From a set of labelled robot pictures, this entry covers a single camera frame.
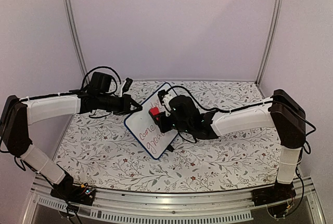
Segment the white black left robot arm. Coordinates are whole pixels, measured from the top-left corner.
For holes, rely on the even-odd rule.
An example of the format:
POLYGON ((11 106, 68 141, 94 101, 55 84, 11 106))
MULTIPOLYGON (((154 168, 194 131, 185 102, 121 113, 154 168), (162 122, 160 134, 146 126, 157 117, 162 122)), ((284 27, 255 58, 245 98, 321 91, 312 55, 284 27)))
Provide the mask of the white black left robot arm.
POLYGON ((44 176, 66 200, 77 196, 73 178, 43 151, 37 148, 29 137, 29 126, 64 115, 76 115, 104 110, 113 115, 128 115, 142 110, 131 95, 127 94, 132 79, 120 79, 117 72, 112 75, 95 67, 87 72, 79 89, 65 93, 56 93, 36 97, 18 98, 11 95, 7 98, 1 115, 1 143, 6 149, 3 153, 20 159, 19 167, 29 166, 44 176))

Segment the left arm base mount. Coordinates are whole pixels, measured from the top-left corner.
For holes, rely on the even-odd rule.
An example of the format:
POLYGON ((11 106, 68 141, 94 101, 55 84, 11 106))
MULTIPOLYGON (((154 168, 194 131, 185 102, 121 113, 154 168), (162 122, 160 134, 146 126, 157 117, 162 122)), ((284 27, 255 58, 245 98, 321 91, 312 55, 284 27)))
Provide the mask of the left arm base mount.
POLYGON ((50 195, 64 201, 92 206, 96 187, 90 186, 88 183, 76 185, 72 176, 66 174, 59 184, 53 184, 50 195))

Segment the blue framed whiteboard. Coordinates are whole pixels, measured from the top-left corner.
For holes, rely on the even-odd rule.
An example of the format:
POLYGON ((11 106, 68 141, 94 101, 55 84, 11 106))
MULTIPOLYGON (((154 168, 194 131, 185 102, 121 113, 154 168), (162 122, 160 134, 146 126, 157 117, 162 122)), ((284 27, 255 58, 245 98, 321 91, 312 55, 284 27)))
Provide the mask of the blue framed whiteboard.
POLYGON ((149 110, 155 107, 160 112, 165 110, 159 102, 158 92, 170 87, 171 84, 168 82, 160 84, 141 103, 143 109, 127 116, 124 120, 125 127, 154 160, 161 158, 167 147, 178 137, 178 132, 175 130, 162 133, 149 115, 149 110))

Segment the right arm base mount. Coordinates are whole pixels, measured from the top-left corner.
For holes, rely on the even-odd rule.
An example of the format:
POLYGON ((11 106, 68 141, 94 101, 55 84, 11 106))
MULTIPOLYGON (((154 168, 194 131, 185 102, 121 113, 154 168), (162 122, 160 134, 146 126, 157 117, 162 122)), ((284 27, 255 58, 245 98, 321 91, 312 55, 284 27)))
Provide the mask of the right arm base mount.
POLYGON ((254 205, 261 206, 291 199, 296 196, 296 192, 293 182, 282 184, 276 181, 273 186, 252 190, 251 195, 254 205))

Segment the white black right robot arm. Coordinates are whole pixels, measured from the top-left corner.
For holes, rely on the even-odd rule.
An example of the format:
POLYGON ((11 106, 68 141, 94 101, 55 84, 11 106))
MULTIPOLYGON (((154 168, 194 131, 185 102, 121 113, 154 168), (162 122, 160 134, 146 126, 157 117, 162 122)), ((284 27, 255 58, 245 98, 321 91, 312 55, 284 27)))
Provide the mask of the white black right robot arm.
POLYGON ((269 197, 280 201, 289 193, 288 185, 292 183, 306 141, 306 113, 284 90, 275 90, 271 97, 253 105, 203 113, 191 97, 173 97, 162 90, 158 98, 166 110, 152 108, 149 115, 162 133, 176 130, 192 135, 194 140, 211 140, 237 131, 274 127, 280 139, 281 155, 277 184, 270 188, 269 197))

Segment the red whiteboard eraser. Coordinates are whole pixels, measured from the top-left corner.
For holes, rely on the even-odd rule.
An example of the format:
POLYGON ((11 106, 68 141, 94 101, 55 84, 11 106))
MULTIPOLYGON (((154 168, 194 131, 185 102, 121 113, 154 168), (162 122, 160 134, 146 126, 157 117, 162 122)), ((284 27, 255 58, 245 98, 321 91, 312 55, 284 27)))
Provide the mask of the red whiteboard eraser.
POLYGON ((158 115, 158 114, 160 113, 158 107, 153 107, 153 108, 151 108, 148 112, 149 112, 149 114, 150 114, 151 116, 156 116, 156 115, 158 115))

